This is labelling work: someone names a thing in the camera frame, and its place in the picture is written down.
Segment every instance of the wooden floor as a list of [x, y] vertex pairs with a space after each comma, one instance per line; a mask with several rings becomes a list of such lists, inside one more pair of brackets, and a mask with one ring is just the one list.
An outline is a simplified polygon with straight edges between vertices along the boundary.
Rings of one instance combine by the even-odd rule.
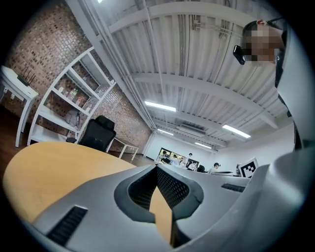
[[[19, 118], [0, 106], [0, 179], [5, 171], [5, 168], [9, 164], [10, 160], [17, 154], [20, 150], [27, 146], [27, 139], [29, 135], [30, 125], [26, 124], [25, 133], [21, 134], [20, 146], [15, 147], [16, 131], [19, 124]], [[118, 157], [120, 153], [109, 152], [109, 154]], [[134, 164], [135, 166], [143, 166], [147, 164], [153, 164], [154, 162], [141, 154], [136, 155], [133, 161], [131, 161], [132, 154], [123, 154], [122, 159]]]

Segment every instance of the corrugated ceiling panel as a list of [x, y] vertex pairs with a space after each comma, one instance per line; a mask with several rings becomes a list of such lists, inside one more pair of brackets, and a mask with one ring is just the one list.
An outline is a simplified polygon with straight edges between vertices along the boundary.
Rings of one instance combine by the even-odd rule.
[[[249, 0], [223, 1], [202, 0], [225, 4], [254, 17], [268, 20], [266, 8], [256, 7]], [[168, 0], [147, 0], [148, 6], [170, 2]], [[108, 0], [106, 22], [117, 20], [143, 8], [142, 1]], [[152, 19], [158, 59], [153, 48], [153, 38], [147, 21], [133, 24], [113, 34], [119, 50], [131, 73], [158, 73], [158, 61], [163, 74], [191, 77], [191, 88], [179, 88], [161, 83], [138, 83], [141, 99], [176, 107], [178, 111], [196, 115], [219, 124], [229, 124], [248, 132], [265, 122], [252, 113], [211, 94], [195, 92], [193, 80], [213, 82], [231, 89], [258, 103], [271, 115], [278, 117], [286, 112], [274, 88], [275, 66], [268, 64], [256, 67], [249, 62], [240, 65], [232, 55], [235, 44], [240, 43], [242, 27], [213, 17], [196, 15], [161, 16]], [[150, 111], [154, 118], [165, 121], [163, 112]], [[180, 125], [182, 120], [167, 118], [169, 123]], [[193, 122], [189, 125], [201, 128]], [[210, 135], [221, 140], [230, 139], [229, 134], [208, 129]]]

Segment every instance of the air conditioner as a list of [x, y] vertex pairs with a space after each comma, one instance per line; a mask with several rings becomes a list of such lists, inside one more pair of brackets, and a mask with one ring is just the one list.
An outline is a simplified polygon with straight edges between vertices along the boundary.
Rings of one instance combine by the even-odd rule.
[[180, 125], [179, 127], [177, 127], [177, 129], [182, 132], [198, 137], [203, 137], [206, 134], [206, 132], [204, 132], [203, 130], [185, 124]]

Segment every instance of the white wall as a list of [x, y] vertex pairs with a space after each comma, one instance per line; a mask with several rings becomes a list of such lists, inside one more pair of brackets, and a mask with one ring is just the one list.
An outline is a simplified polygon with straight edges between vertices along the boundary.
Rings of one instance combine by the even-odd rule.
[[192, 159], [199, 161], [201, 165], [205, 167], [205, 170], [209, 170], [213, 164], [210, 165], [209, 160], [214, 155], [211, 152], [205, 151], [201, 148], [194, 147], [190, 144], [177, 141], [159, 133], [154, 135], [151, 145], [148, 147], [146, 156], [156, 160], [161, 148], [165, 148], [169, 151], [175, 152], [179, 155], [188, 158], [188, 154], [192, 153]]
[[270, 164], [276, 158], [292, 152], [294, 148], [294, 125], [290, 124], [265, 137], [238, 146], [219, 150], [211, 163], [221, 164], [219, 170], [235, 170], [237, 163], [256, 157], [258, 165]]

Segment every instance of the black office chair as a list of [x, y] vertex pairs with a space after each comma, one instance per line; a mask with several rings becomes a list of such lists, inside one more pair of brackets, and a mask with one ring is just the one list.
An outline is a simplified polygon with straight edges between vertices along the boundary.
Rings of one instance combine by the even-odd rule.
[[205, 167], [204, 167], [203, 165], [200, 165], [200, 166], [197, 168], [197, 172], [205, 173]]
[[[95, 120], [91, 119], [82, 140], [78, 144], [105, 152], [109, 143], [116, 136], [114, 127], [115, 123], [104, 116], [99, 116]], [[75, 141], [77, 139], [74, 137], [66, 140], [68, 143], [74, 143]]]

